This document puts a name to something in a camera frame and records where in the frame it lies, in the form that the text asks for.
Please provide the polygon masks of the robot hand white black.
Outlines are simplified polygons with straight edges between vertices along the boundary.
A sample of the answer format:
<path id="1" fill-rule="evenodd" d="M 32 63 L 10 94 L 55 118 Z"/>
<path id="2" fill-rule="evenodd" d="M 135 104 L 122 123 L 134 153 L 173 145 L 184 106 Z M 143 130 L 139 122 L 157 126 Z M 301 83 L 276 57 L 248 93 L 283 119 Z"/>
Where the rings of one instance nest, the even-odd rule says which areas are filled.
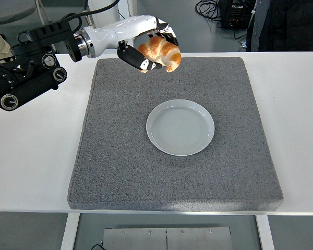
<path id="1" fill-rule="evenodd" d="M 81 33 L 89 58 L 100 56 L 106 49 L 116 48 L 121 60 L 143 73 L 162 67 L 168 73 L 173 72 L 182 60 L 172 28 L 154 16 L 133 16 L 103 28 L 86 27 Z M 128 40 L 145 33 L 149 40 L 137 49 L 127 44 Z"/>

